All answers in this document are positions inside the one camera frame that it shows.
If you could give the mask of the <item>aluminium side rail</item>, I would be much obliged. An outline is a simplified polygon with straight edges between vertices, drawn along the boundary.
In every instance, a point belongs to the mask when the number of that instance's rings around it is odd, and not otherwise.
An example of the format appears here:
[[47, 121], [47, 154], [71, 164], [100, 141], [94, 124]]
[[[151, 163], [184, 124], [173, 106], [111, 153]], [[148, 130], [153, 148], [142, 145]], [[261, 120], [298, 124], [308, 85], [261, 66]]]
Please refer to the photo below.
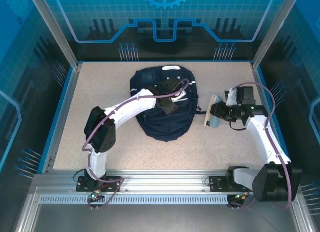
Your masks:
[[40, 160], [37, 173], [46, 174], [50, 167], [51, 158], [55, 157], [59, 150], [65, 124], [68, 118], [73, 95], [77, 86], [78, 78], [83, 63], [80, 62], [77, 69], [70, 68], [67, 75], [60, 100], [52, 121], [52, 125], [46, 140], [42, 158]]

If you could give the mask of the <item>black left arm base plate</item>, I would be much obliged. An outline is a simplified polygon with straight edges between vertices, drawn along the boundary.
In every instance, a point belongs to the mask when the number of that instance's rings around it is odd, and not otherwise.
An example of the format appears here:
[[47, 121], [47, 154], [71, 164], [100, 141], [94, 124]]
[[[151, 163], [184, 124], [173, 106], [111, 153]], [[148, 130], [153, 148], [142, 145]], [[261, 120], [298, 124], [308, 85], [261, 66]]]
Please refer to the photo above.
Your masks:
[[112, 183], [104, 183], [94, 180], [91, 177], [79, 176], [76, 186], [77, 192], [93, 192], [100, 190], [101, 192], [114, 192], [120, 185], [120, 181]]

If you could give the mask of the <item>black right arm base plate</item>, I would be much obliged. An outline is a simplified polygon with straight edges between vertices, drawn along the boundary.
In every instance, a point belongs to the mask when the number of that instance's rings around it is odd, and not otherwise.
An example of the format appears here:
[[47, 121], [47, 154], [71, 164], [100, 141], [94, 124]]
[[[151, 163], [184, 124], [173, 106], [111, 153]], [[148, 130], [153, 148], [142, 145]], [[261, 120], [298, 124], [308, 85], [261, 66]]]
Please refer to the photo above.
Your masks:
[[249, 188], [228, 181], [226, 176], [210, 176], [209, 187], [211, 192], [246, 192]]

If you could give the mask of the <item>aluminium frame post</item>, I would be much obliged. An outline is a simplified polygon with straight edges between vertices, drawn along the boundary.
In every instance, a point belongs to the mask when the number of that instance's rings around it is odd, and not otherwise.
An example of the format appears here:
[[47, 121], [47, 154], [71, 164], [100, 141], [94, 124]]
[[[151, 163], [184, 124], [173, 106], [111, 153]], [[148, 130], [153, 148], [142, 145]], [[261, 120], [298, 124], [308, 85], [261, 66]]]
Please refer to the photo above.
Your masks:
[[284, 0], [281, 5], [276, 17], [274, 18], [269, 30], [266, 33], [260, 47], [255, 54], [252, 61], [251, 67], [253, 70], [257, 70], [266, 53], [268, 52], [270, 46], [272, 45], [274, 39], [276, 38], [278, 32], [283, 27], [285, 20], [287, 19], [289, 13], [291, 12], [293, 6], [297, 0]]
[[70, 66], [77, 70], [79, 62], [46, 0], [32, 0]]

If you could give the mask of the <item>aluminium front rail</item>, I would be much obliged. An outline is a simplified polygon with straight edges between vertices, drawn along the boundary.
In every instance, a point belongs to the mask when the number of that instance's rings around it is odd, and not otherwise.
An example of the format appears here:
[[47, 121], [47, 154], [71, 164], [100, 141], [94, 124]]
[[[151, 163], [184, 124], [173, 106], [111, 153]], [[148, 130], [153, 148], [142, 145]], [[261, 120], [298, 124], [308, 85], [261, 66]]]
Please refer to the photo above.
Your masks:
[[[208, 176], [224, 176], [226, 170], [107, 170], [108, 176], [121, 176], [122, 194], [209, 194]], [[75, 171], [36, 174], [30, 193], [76, 193]]]

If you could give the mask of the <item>navy blue backpack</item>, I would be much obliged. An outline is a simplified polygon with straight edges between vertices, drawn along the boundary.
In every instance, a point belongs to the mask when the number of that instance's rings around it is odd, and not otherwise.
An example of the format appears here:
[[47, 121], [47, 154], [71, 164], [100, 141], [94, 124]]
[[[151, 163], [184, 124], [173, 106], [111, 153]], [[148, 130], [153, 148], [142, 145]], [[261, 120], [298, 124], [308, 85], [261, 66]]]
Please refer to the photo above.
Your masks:
[[185, 134], [196, 114], [203, 115], [198, 105], [198, 89], [195, 76], [187, 68], [180, 65], [156, 66], [138, 70], [130, 79], [130, 94], [134, 96], [142, 89], [149, 89], [172, 78], [187, 79], [189, 86], [186, 95], [171, 104], [175, 111], [167, 114], [158, 104], [136, 116], [144, 132], [160, 141], [173, 141]]

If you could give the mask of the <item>beige and blue stationery box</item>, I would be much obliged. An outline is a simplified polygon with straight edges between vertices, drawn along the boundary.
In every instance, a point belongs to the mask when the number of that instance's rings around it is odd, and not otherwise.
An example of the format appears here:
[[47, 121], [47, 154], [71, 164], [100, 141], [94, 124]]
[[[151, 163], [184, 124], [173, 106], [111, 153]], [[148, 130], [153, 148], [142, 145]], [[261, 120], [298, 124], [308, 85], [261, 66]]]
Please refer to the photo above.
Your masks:
[[211, 108], [213, 104], [216, 104], [218, 102], [221, 102], [223, 99], [217, 95], [213, 95], [210, 99], [207, 112], [205, 115], [204, 125], [212, 128], [217, 128], [220, 125], [220, 118], [213, 116], [211, 114]]

